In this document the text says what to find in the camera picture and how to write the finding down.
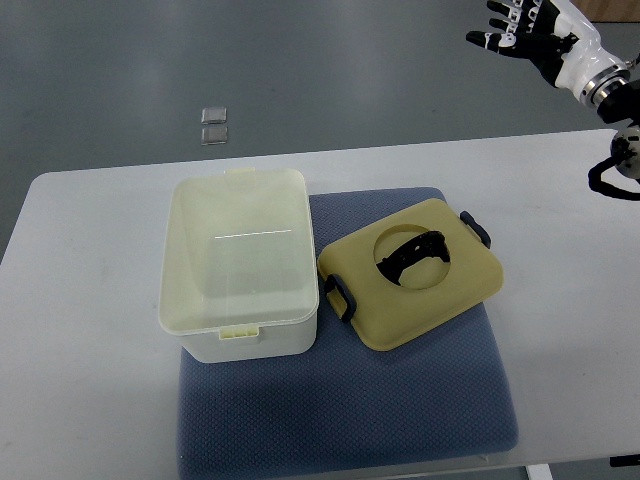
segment box handle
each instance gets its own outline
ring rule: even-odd
[[[480,237],[480,241],[485,247],[491,248],[491,237],[489,236],[487,231],[482,228],[482,226],[480,226],[478,222],[476,222],[476,220],[471,216],[469,212],[467,212],[466,210],[462,212],[460,214],[460,220],[467,224],[471,228],[471,230],[473,230],[476,235]]]
[[[344,323],[350,322],[353,318],[353,314],[356,312],[358,308],[358,304],[356,303],[356,299],[351,295],[351,292],[347,288],[347,286],[342,281],[339,275],[328,275],[327,279],[324,282],[324,295],[328,296],[333,290],[337,290],[344,303],[347,305],[344,313],[340,317],[340,320]]]
[[[427,257],[440,257],[449,263],[451,258],[444,242],[444,235],[437,230],[416,235],[398,247],[391,255],[376,264],[380,273],[391,283],[400,285],[402,272]]]

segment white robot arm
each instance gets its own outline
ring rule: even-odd
[[[505,17],[489,21],[504,33],[472,31],[469,42],[531,60],[548,83],[571,90],[583,105],[596,108],[605,123],[632,120],[614,138],[611,157],[589,172],[589,185],[607,196],[640,200],[640,193],[601,180],[615,166],[640,183],[640,81],[629,82],[638,59],[624,62],[603,49],[598,31],[569,0],[489,0],[487,7]]]

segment blue cushion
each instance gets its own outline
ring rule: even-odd
[[[311,196],[316,255],[432,197],[443,199],[433,188]],[[513,448],[517,435],[482,304],[390,352],[363,345],[322,296],[316,342],[301,355],[202,364],[182,351],[183,479],[260,479],[488,454]]]

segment robot finger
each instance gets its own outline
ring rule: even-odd
[[[489,0],[487,2],[487,8],[493,12],[504,15],[511,23],[520,22],[520,18],[522,17],[521,8],[515,6],[510,7],[509,5],[505,5],[504,3],[496,2],[494,0]]]
[[[505,22],[504,20],[500,20],[499,18],[492,18],[491,20],[489,20],[489,25],[494,28],[504,30],[507,33],[516,33],[518,31],[517,23]]]

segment concrete floor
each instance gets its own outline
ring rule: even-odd
[[[3,2],[0,256],[45,172],[603,127],[529,62],[468,44],[490,16],[480,0]],[[640,24],[598,28],[637,56]],[[203,147],[213,105],[228,108],[229,141]],[[640,477],[608,459],[552,472]]]

